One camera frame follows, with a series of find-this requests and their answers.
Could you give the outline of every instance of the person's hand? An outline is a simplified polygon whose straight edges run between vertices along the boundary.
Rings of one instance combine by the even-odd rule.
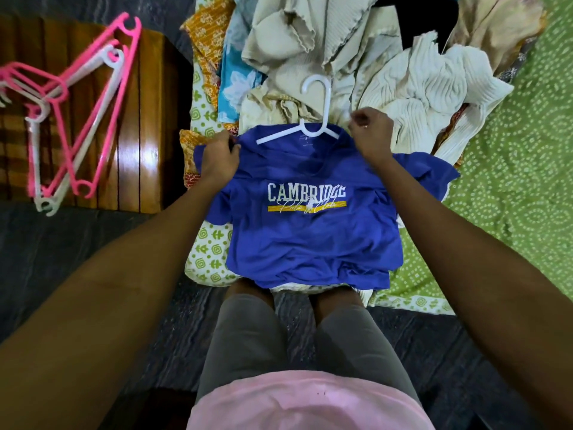
[[[211,139],[203,153],[201,181],[219,191],[227,185],[239,167],[241,145],[229,151],[229,131],[223,130]]]
[[[394,121],[372,107],[361,108],[351,115],[349,129],[356,148],[370,165],[392,158],[390,143]]]

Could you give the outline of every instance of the yellow stripe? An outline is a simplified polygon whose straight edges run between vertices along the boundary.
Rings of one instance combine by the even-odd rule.
[[[284,206],[284,205],[269,205],[267,207],[267,211],[272,211],[274,213],[279,212],[279,213],[284,213],[286,211],[305,211],[307,213],[318,213],[319,211],[322,210],[327,210],[330,208],[340,208],[346,206],[346,201],[338,201],[338,202],[329,202],[326,203],[325,205],[321,205],[321,206],[315,206],[311,209],[306,209],[305,205],[289,205],[289,206]]]

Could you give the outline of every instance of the leg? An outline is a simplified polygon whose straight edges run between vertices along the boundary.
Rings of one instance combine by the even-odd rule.
[[[396,352],[350,287],[310,296],[320,369],[396,388],[420,403]]]
[[[246,278],[233,283],[219,311],[197,401],[234,380],[287,369],[286,335],[269,290]]]

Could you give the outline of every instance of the green and white printed cloth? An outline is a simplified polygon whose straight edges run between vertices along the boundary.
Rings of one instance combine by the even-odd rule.
[[[445,204],[518,251],[573,299],[573,0],[544,2],[548,28],[514,92],[470,141]],[[192,129],[208,135],[222,127],[197,63],[194,70]],[[230,225],[205,222],[185,273],[204,285],[233,282],[237,276],[225,267],[231,235]],[[407,231],[401,235],[404,265],[369,304],[453,314]]]

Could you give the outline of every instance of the blue t-shirt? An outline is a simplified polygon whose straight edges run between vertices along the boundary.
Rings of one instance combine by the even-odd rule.
[[[402,241],[382,182],[336,125],[329,128],[338,139],[296,132],[256,144],[292,126],[258,126],[238,138],[237,173],[207,215],[212,224],[233,224],[227,267],[262,288],[288,282],[390,288],[389,271],[403,263]],[[197,146],[194,152],[199,170],[203,151]],[[438,199],[459,176],[424,152],[394,158]]]

